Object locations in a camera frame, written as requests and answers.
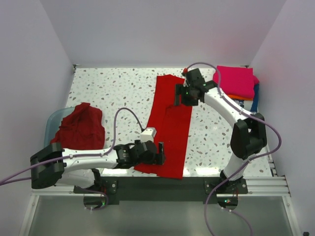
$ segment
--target gray floor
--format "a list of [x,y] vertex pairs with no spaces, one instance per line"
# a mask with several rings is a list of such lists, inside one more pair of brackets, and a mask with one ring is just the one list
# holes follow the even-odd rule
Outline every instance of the gray floor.
[[[210,235],[202,203],[121,202],[90,212],[83,197],[41,197],[31,236],[204,236]],[[255,236],[291,236],[281,197],[243,197],[237,207]],[[218,236],[249,236],[245,222],[218,205],[208,208]]]

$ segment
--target white enclosure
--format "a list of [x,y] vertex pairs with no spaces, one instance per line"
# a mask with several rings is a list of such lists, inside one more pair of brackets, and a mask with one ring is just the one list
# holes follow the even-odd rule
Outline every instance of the white enclosure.
[[[49,115],[65,107],[72,64],[250,65],[261,81],[260,110],[283,136],[277,170],[302,231],[315,234],[314,12],[313,0],[3,0],[0,178],[43,147]],[[29,181],[0,187],[1,235],[18,235],[30,193]]]

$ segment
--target transparent bin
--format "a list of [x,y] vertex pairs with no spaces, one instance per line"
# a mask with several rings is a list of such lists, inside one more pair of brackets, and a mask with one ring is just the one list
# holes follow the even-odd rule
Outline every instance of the transparent bin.
[[68,107],[54,112],[47,121],[44,147],[48,146],[50,141],[55,137],[61,121],[64,117],[70,115],[74,111],[74,107]]

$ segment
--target stack of folded clothes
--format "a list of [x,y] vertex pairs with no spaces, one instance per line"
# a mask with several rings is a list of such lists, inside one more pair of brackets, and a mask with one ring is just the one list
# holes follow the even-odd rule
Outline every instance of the stack of folded clothes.
[[[218,66],[221,73],[220,88],[245,110],[257,112],[259,80],[252,68]],[[217,72],[213,80],[218,82]]]

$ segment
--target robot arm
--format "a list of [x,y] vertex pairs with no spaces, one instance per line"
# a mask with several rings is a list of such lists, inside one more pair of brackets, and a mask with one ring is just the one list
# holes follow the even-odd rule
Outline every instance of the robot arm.
[[140,134],[140,140],[126,145],[116,145],[113,151],[101,150],[71,150],[62,148],[61,144],[50,144],[31,157],[31,165],[56,157],[69,158],[51,162],[31,170],[31,186],[42,189],[55,184],[75,185],[81,188],[98,187],[100,173],[95,168],[129,169],[139,163],[162,165],[165,161],[163,143],[158,148],[153,143],[156,130],[147,128]]
[[[223,100],[223,96],[239,107],[224,92],[221,95],[218,93],[217,84],[214,81],[205,82],[199,69],[190,70],[183,75],[186,77],[186,82],[185,85],[175,87],[175,105],[182,103],[186,106],[196,106],[200,100],[214,108],[233,127],[230,141],[233,153],[220,174],[224,180],[235,173],[249,157],[259,153],[267,145],[265,125],[238,113],[229,106]],[[264,119],[260,113],[254,115],[241,107],[239,109],[248,115]],[[231,178],[225,187],[229,185],[232,187],[239,182],[244,170]]]

